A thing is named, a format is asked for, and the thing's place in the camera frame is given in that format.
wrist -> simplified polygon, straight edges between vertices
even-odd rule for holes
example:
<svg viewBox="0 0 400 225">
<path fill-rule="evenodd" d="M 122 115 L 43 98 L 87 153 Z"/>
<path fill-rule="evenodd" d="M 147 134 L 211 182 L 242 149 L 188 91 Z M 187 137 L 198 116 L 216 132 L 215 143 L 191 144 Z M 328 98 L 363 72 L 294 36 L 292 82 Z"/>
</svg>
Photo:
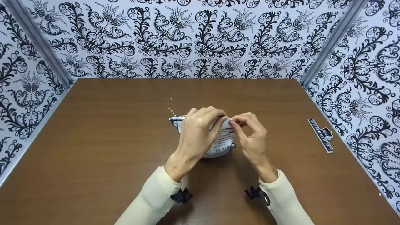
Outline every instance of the wrist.
<svg viewBox="0 0 400 225">
<path fill-rule="evenodd" d="M 168 158 L 164 169 L 172 180 L 180 182 L 180 180 L 192 170 L 195 164 L 196 162 L 176 151 Z"/>
<path fill-rule="evenodd" d="M 257 165 L 254 168 L 264 183 L 272 183 L 278 179 L 278 171 L 270 163 Z"/>
</svg>

clip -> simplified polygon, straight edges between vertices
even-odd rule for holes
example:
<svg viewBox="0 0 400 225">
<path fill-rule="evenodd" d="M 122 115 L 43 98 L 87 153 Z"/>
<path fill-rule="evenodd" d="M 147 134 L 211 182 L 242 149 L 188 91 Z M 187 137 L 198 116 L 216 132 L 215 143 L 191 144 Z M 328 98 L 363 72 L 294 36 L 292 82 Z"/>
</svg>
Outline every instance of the clip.
<svg viewBox="0 0 400 225">
<path fill-rule="evenodd" d="M 247 190 L 244 190 L 244 192 L 246 193 L 247 197 L 248 197 L 250 200 L 253 200 L 253 199 L 263 199 L 263 200 L 265 201 L 265 204 L 266 204 L 267 206 L 270 206 L 270 204 L 271 204 L 270 198 L 268 197 L 268 195 L 267 195 L 265 192 L 263 192 L 263 191 L 261 190 L 260 187 L 258 187 L 257 189 L 255 189 L 253 186 L 250 186 L 250 188 L 247 189 Z"/>
<path fill-rule="evenodd" d="M 188 189 L 179 189 L 179 191 L 173 195 L 170 195 L 170 198 L 174 200 L 176 203 L 186 204 L 193 197 L 192 193 Z"/>
</svg>

patterned backdrop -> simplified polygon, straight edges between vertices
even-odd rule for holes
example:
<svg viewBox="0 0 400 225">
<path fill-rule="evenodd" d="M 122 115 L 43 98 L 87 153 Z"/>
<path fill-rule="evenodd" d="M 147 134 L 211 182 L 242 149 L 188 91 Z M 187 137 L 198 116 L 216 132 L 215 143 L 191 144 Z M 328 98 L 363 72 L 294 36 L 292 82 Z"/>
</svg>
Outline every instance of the patterned backdrop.
<svg viewBox="0 0 400 225">
<path fill-rule="evenodd" d="M 25 0 L 72 77 L 296 78 L 350 0 Z"/>
<path fill-rule="evenodd" d="M 64 91 L 1 1 L 0 67 L 1 175 Z"/>
<path fill-rule="evenodd" d="M 371 0 L 309 94 L 400 215 L 400 0 Z"/>
</svg>

long-sleeve shirt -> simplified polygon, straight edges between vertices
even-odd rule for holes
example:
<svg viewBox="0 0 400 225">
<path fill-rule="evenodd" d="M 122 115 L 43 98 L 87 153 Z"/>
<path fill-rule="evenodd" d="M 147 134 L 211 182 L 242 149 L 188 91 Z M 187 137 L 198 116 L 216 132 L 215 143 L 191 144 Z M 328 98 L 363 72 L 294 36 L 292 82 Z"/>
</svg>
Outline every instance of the long-sleeve shirt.
<svg viewBox="0 0 400 225">
<path fill-rule="evenodd" d="M 285 174 L 278 170 L 278 179 L 272 183 L 264 183 L 260 188 L 270 200 L 268 209 L 278 225 L 313 225 L 310 217 L 300 205 L 292 185 Z M 144 184 L 141 192 L 129 205 L 114 225 L 153 225 L 163 218 L 174 206 L 170 198 L 183 189 L 182 182 L 177 183 L 158 167 Z"/>
</svg>

white paper bag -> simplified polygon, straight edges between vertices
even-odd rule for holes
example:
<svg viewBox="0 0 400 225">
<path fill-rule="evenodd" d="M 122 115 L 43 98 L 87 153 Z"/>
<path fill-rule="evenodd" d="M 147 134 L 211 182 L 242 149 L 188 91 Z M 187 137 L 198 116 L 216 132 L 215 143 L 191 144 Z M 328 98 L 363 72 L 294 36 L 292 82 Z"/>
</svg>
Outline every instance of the white paper bag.
<svg viewBox="0 0 400 225">
<path fill-rule="evenodd" d="M 185 116 L 179 117 L 170 117 L 171 123 L 178 129 L 178 132 L 181 132 L 181 126 Z M 207 151 L 207 153 L 203 156 L 203 158 L 215 158 L 219 156 L 223 156 L 229 152 L 230 149 L 235 147 L 233 144 L 233 139 L 236 137 L 235 132 L 232 127 L 229 125 L 230 118 L 224 121 L 220 130 L 218 131 L 217 140 L 212 144 L 211 148 Z"/>
</svg>

